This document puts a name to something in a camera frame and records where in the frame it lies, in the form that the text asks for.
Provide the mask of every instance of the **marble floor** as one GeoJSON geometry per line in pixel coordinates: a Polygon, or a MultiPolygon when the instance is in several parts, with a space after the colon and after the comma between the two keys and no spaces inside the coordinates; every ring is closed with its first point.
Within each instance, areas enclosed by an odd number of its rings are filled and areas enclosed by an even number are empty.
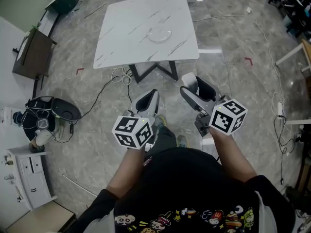
{"type": "MultiPolygon", "coordinates": [[[[93,60],[107,5],[122,0],[81,0],[79,10],[63,17],[56,25],[52,39],[54,48],[49,75],[42,95],[53,95],[75,103],[82,113],[88,111],[102,86],[110,80],[112,69],[93,69],[93,60]],[[107,4],[92,15],[103,4],[107,4]],[[78,68],[84,68],[76,74],[78,68]]],[[[298,45],[286,34],[282,17],[267,0],[202,0],[190,4],[193,20],[217,15],[243,15],[250,7],[253,13],[244,17],[225,17],[194,22],[199,49],[218,50],[201,53],[196,62],[177,63],[181,77],[194,72],[209,80],[220,90],[248,108],[243,126],[234,137],[244,155],[258,174],[265,175],[280,191],[281,152],[278,148],[271,111],[274,92],[280,93],[277,76],[268,54],[268,44],[255,24],[264,30],[276,60],[298,45]],[[251,58],[253,65],[244,58],[251,58]]],[[[310,111],[304,76],[300,69],[306,64],[297,54],[279,67],[288,119],[303,119],[310,111]]],[[[169,128],[184,134],[192,148],[201,149],[217,157],[214,147],[202,146],[202,139],[194,126],[196,113],[179,94],[181,80],[175,82],[161,71],[153,71],[140,84],[130,84],[132,98],[150,89],[160,92],[159,112],[167,118],[169,128]]],[[[276,105],[279,98],[275,96],[276,105]]],[[[98,194],[111,179],[125,152],[111,133],[118,115],[128,108],[127,88],[121,83],[110,83],[100,95],[94,109],[75,126],[70,142],[51,142],[46,146],[49,176],[57,201],[80,215],[94,200],[62,174],[89,191],[98,194]]],[[[297,132],[293,127],[292,136],[297,132]]],[[[69,138],[66,125],[63,141],[69,138]]],[[[302,146],[296,145],[291,154],[284,155],[285,185],[294,185],[300,167],[302,146]]]]}

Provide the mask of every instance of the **shoe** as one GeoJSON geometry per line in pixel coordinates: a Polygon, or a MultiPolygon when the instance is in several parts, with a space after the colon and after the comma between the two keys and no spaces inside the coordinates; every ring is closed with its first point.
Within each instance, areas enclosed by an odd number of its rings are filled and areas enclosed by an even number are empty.
{"type": "Polygon", "coordinates": [[[179,148],[188,148],[189,147],[189,143],[188,143],[188,141],[184,135],[179,135],[177,137],[177,146],[179,148]]]}
{"type": "Polygon", "coordinates": [[[155,126],[158,127],[158,129],[162,127],[166,127],[166,120],[163,116],[156,116],[155,117],[155,126]]]}

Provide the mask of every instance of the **black sleeve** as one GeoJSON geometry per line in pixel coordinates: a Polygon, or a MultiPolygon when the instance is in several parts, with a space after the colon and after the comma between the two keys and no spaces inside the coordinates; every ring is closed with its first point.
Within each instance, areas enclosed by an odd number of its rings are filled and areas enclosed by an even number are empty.
{"type": "Polygon", "coordinates": [[[35,138],[35,132],[36,132],[36,130],[37,130],[37,127],[34,127],[34,128],[32,128],[32,129],[30,129],[30,130],[24,129],[24,132],[25,132],[27,138],[28,138],[30,141],[33,140],[33,139],[35,138]]]}
{"type": "Polygon", "coordinates": [[[66,233],[82,233],[93,220],[103,218],[109,214],[117,199],[111,192],[106,189],[102,190],[91,206],[82,213],[66,233]]]}
{"type": "Polygon", "coordinates": [[[248,180],[246,184],[258,191],[263,204],[271,208],[277,232],[291,233],[295,225],[295,210],[271,182],[265,176],[259,175],[248,180]]]}

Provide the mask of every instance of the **metal frame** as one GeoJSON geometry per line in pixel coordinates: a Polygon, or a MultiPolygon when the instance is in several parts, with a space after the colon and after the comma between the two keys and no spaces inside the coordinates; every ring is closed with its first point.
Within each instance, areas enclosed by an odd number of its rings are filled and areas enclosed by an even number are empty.
{"type": "Polygon", "coordinates": [[[136,80],[137,83],[142,81],[146,76],[151,73],[156,67],[159,68],[162,72],[165,72],[167,75],[169,75],[172,79],[178,80],[177,70],[176,70],[176,64],[175,61],[169,61],[170,67],[171,67],[171,73],[166,70],[164,67],[160,66],[158,63],[154,63],[147,71],[145,71],[142,75],[139,75],[136,69],[135,64],[129,65],[132,74],[136,80]]]}
{"type": "Polygon", "coordinates": [[[307,55],[307,51],[306,51],[306,48],[305,46],[303,45],[303,43],[300,43],[297,47],[295,47],[292,51],[290,51],[288,54],[286,54],[284,57],[282,57],[281,59],[279,59],[277,62],[276,62],[276,66],[279,66],[283,61],[287,60],[288,58],[290,58],[291,56],[293,56],[295,53],[297,53],[298,51],[300,51],[301,49],[303,49],[304,53],[305,53],[305,56],[307,58],[307,61],[308,61],[308,66],[307,67],[304,67],[301,69],[301,72],[304,72],[304,71],[307,71],[307,70],[310,70],[311,71],[311,63],[310,63],[310,59],[307,55]]]}

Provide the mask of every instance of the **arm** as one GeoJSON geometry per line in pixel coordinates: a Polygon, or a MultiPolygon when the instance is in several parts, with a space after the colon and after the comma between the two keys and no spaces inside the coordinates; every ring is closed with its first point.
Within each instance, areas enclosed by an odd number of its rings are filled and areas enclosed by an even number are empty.
{"type": "Polygon", "coordinates": [[[37,143],[35,142],[35,138],[32,139],[32,140],[30,141],[30,143],[31,143],[36,149],[39,149],[39,146],[38,146],[37,143]]]}
{"type": "Polygon", "coordinates": [[[128,149],[123,160],[110,180],[107,190],[121,198],[137,182],[144,163],[144,147],[140,150],[128,149]]]}
{"type": "Polygon", "coordinates": [[[225,135],[212,127],[209,131],[214,138],[222,166],[228,175],[242,182],[257,176],[231,135],[225,135]]]}

